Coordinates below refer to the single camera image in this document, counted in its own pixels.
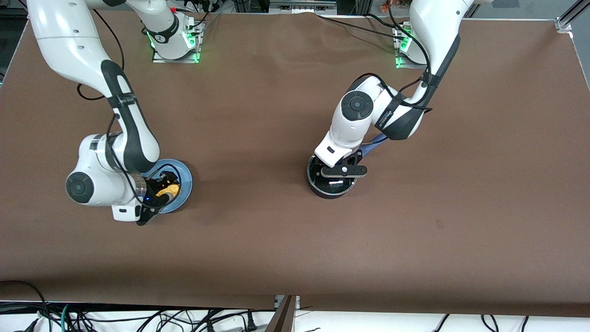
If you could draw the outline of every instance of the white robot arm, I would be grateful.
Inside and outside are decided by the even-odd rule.
[[[426,62],[428,70],[421,76],[420,85],[412,97],[398,93],[375,74],[363,75],[352,83],[336,107],[330,130],[308,163],[307,176],[314,193],[323,198],[344,195],[356,178],[366,174],[366,167],[358,165],[363,154],[386,139],[402,140],[414,134],[424,113],[429,110],[426,107],[428,102],[457,52],[463,15],[472,4],[491,1],[412,2],[409,23],[414,40],[407,38],[406,44],[403,44],[406,47],[401,51],[414,57],[421,55],[422,61],[418,62]],[[371,125],[382,134],[369,143],[370,147],[361,146]]]
[[[83,139],[78,163],[66,181],[68,195],[80,204],[112,206],[115,220],[138,221],[142,202],[137,198],[146,194],[141,173],[154,166],[160,148],[125,73],[104,51],[89,10],[89,6],[123,2],[29,0],[28,10],[35,38],[49,67],[104,95],[122,129],[121,133],[95,134]],[[184,15],[173,14],[165,0],[127,3],[154,36],[161,55],[182,57],[190,50],[183,35],[188,27],[179,27],[179,21],[185,22]]]
[[[432,98],[457,52],[459,24],[473,2],[414,0],[410,6],[412,35],[422,43],[430,58],[432,82],[427,82],[429,75],[423,75],[413,97],[407,98],[392,87],[383,86],[376,76],[358,78],[336,107],[330,131],[315,149],[315,156],[328,167],[334,167],[359,148],[371,124],[389,139],[410,137],[420,125],[424,110],[409,105],[420,102],[417,106],[423,108]]]

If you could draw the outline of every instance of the brown table surface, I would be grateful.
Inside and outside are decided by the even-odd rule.
[[[420,74],[395,69],[388,38],[313,14],[222,15],[201,63],[152,64],[134,13],[104,17],[161,157],[198,181],[143,227],[72,202],[78,145],[112,112],[52,72],[27,27],[0,90],[0,279],[54,301],[268,308],[300,294],[317,310],[590,316],[590,93],[552,22],[463,22],[417,134],[323,200],[305,167],[348,86]]]

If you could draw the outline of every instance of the power cord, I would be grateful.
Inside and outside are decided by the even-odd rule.
[[[358,25],[354,25],[354,24],[350,24],[350,23],[346,23],[346,22],[338,21],[338,20],[336,20],[336,19],[333,19],[333,18],[324,17],[324,16],[319,16],[319,15],[318,15],[318,17],[319,17],[319,18],[321,18],[321,19],[325,19],[326,21],[334,22],[334,23],[337,23],[337,24],[342,24],[342,25],[345,25],[345,26],[347,26],[347,27],[352,27],[352,28],[355,28],[355,29],[360,29],[360,30],[364,30],[364,31],[372,32],[372,33],[374,33],[374,34],[383,35],[383,36],[386,36],[386,37],[389,37],[389,38],[398,39],[398,40],[403,40],[403,39],[404,39],[404,38],[403,38],[403,37],[401,37],[401,36],[394,36],[394,35],[392,35],[392,34],[386,34],[386,33],[384,33],[384,32],[380,32],[380,31],[375,31],[375,30],[371,30],[371,29],[367,29],[367,28],[359,27]]]
[[[481,315],[481,322],[487,327],[488,330],[490,330],[491,332],[500,332],[500,329],[498,328],[498,323],[496,322],[496,318],[494,317],[494,315],[490,315],[491,317],[491,321],[494,322],[494,327],[496,329],[492,329],[486,322],[486,315]]]
[[[441,322],[440,322],[440,323],[438,323],[438,327],[437,327],[437,329],[436,329],[436,330],[434,330],[433,332],[440,332],[440,331],[441,331],[441,328],[443,328],[444,322],[446,322],[446,321],[447,321],[447,319],[448,319],[448,317],[449,317],[450,315],[451,315],[451,314],[446,314],[446,315],[445,315],[445,316],[442,318]]]
[[[205,19],[207,18],[207,15],[209,15],[209,13],[210,13],[210,12],[206,12],[206,13],[205,13],[205,16],[203,16],[203,18],[201,18],[201,20],[200,20],[200,21],[198,21],[198,22],[197,22],[197,23],[195,23],[194,25],[190,25],[190,26],[188,27],[188,28],[189,28],[189,30],[190,30],[190,29],[193,29],[193,28],[195,28],[195,27],[198,27],[198,26],[199,26],[201,23],[205,22]]]
[[[211,321],[207,321],[207,332],[215,332],[215,330],[213,329],[213,323],[211,323]]]
[[[390,19],[391,19],[391,21],[393,22],[393,24],[394,24],[394,27],[395,27],[396,29],[398,29],[398,30],[402,31],[402,32],[403,32],[405,35],[407,35],[409,38],[411,38],[411,39],[412,39],[412,40],[413,40],[413,41],[416,43],[416,45],[417,45],[417,46],[420,48],[420,50],[421,50],[421,51],[422,51],[422,53],[424,54],[424,59],[426,60],[426,72],[428,73],[428,84],[427,84],[427,86],[426,86],[426,92],[424,93],[424,95],[422,96],[422,98],[420,98],[420,100],[419,100],[419,101],[417,101],[417,102],[415,102],[414,104],[408,104],[408,103],[402,102],[402,105],[404,105],[404,103],[405,103],[405,104],[408,104],[408,105],[406,105],[406,106],[409,106],[409,105],[414,105],[414,106],[416,106],[417,104],[420,104],[421,102],[423,102],[423,101],[424,101],[424,99],[426,99],[426,96],[428,96],[428,92],[430,91],[430,87],[431,87],[431,84],[430,84],[430,82],[432,82],[432,70],[431,70],[431,67],[430,67],[430,57],[428,56],[428,53],[426,52],[426,49],[424,48],[424,46],[422,46],[422,43],[421,43],[421,42],[419,42],[419,41],[418,41],[416,38],[414,38],[414,36],[412,36],[412,35],[411,35],[411,34],[410,34],[408,31],[405,31],[405,30],[404,30],[404,29],[403,29],[403,28],[402,28],[402,27],[401,27],[401,26],[400,26],[400,25],[399,25],[399,24],[398,24],[398,23],[395,21],[394,15],[393,15],[393,13],[391,12],[391,6],[388,6],[388,7],[387,7],[387,10],[389,11],[389,18],[390,18]]]
[[[412,83],[406,84],[405,86],[403,86],[401,89],[398,90],[398,93],[404,91],[405,89],[411,87],[412,85],[416,84],[420,82],[420,78],[417,78],[415,81],[413,81]]]
[[[360,75],[360,76],[357,78],[357,80],[358,80],[358,79],[361,79],[361,78],[363,78],[363,77],[365,77],[365,76],[373,76],[373,77],[375,77],[376,79],[378,79],[378,80],[379,80],[379,82],[381,83],[381,85],[383,86],[383,89],[384,89],[385,91],[387,91],[387,93],[389,94],[389,96],[391,97],[391,99],[395,99],[395,96],[394,96],[394,94],[391,92],[391,90],[389,89],[389,87],[388,87],[387,83],[385,83],[385,81],[384,81],[384,80],[381,78],[381,76],[379,76],[379,75],[377,75],[377,74],[375,74],[375,73],[365,73],[365,74],[363,74],[363,75]],[[406,103],[406,102],[401,102],[401,104],[400,104],[400,105],[404,105],[404,106],[408,106],[408,107],[412,107],[412,108],[415,108],[415,109],[420,109],[420,110],[424,110],[424,111],[430,111],[430,110],[432,110],[432,108],[429,108],[429,107],[419,106],[419,105],[410,104],[410,103]]]
[[[248,310],[248,325],[245,327],[246,332],[256,331],[258,327],[254,324],[254,317],[252,317],[252,311]]]
[[[110,27],[109,23],[107,23],[107,21],[102,17],[102,15],[100,15],[100,13],[96,9],[92,9],[92,11],[100,18],[101,21],[103,21],[103,23],[109,29],[109,31],[113,35],[115,41],[117,42],[117,46],[119,46],[119,52],[121,53],[121,69],[122,70],[125,70],[125,55],[123,54],[123,47],[121,46],[121,42],[119,41],[119,38],[117,37],[117,34],[114,33],[114,31]],[[81,87],[82,87],[82,84],[78,84],[78,86],[76,87],[76,91],[78,91],[78,95],[80,97],[82,97],[83,99],[85,99],[85,100],[100,100],[100,99],[104,98],[104,96],[100,96],[100,97],[87,97],[87,96],[85,96],[85,95],[82,94],[82,91],[80,90]]]
[[[525,320],[522,321],[522,326],[520,326],[520,332],[525,332],[526,323],[529,322],[529,316],[525,316]]]
[[[32,288],[35,293],[37,293],[37,295],[39,296],[39,299],[41,299],[41,303],[43,306],[43,309],[45,309],[45,313],[47,316],[51,315],[51,311],[49,311],[49,308],[47,307],[47,301],[45,300],[45,297],[43,297],[43,294],[41,293],[41,291],[32,283],[28,282],[28,281],[23,281],[23,280],[4,280],[4,281],[0,281],[0,284],[20,284],[20,285],[25,285],[27,287]],[[49,332],[53,331],[52,328],[52,323],[49,323]]]

